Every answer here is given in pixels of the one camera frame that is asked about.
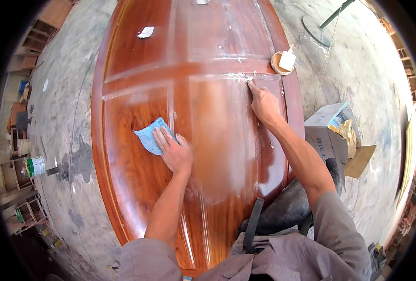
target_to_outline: gray work shirt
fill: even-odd
[[[314,207],[314,240],[300,233],[255,236],[259,254],[245,254],[244,234],[229,257],[200,274],[196,281],[248,280],[268,274],[283,280],[369,280],[370,257],[363,237],[336,192],[322,194]],[[158,239],[136,239],[122,247],[121,281],[183,279],[175,251]]]

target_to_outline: blue sandpaper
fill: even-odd
[[[167,126],[166,122],[164,122],[164,120],[161,117],[156,119],[152,124],[150,124],[146,128],[144,128],[142,130],[139,130],[139,131],[134,131],[134,133],[141,140],[145,149],[147,149],[148,151],[150,151],[151,153],[153,153],[155,155],[161,155],[162,150],[159,148],[158,144],[156,143],[155,139],[153,138],[152,132],[155,129],[155,127],[160,128],[161,126],[165,127],[166,130],[172,135],[174,140],[177,142],[177,140],[175,139],[175,136],[171,132],[171,129],[169,129],[169,126]]]

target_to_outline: cardboard box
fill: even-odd
[[[340,134],[328,128],[331,124],[337,126],[337,119],[351,119],[356,133],[356,154],[347,159],[347,140]],[[316,149],[323,160],[334,157],[345,187],[345,177],[359,178],[374,154],[376,145],[361,146],[361,137],[355,115],[349,102],[326,105],[316,111],[305,121],[305,139]]]

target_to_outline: finger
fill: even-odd
[[[159,140],[159,137],[156,135],[155,131],[152,131],[152,137],[155,139],[155,142],[158,144],[159,148],[161,150],[164,149],[164,146],[162,145],[161,141]]]
[[[247,85],[250,88],[253,95],[256,95],[260,92],[260,89],[256,87],[255,83],[253,83],[252,81],[247,81]]]
[[[182,135],[178,133],[175,135],[175,137],[177,138],[177,141],[181,146],[189,147],[188,141],[186,141],[186,138],[184,138]]]
[[[171,133],[165,127],[161,126],[160,129],[161,129],[161,132],[163,133],[164,137],[166,138],[167,143],[169,143],[169,145],[176,144],[176,141],[172,137]]]
[[[155,127],[155,134],[159,138],[159,141],[161,142],[162,147],[164,148],[161,148],[161,150],[166,150],[167,148],[169,148],[169,143],[166,141],[166,137],[164,137],[164,135],[158,127]]]

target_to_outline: hand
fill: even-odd
[[[266,126],[274,126],[281,119],[278,98],[267,90],[259,89],[252,81],[247,82],[253,93],[251,108],[261,122]]]
[[[176,142],[165,127],[161,127],[161,129],[155,127],[152,136],[162,150],[161,158],[169,169],[174,173],[187,173],[189,175],[194,162],[194,155],[186,139],[180,134],[176,134],[175,138],[178,141]]]

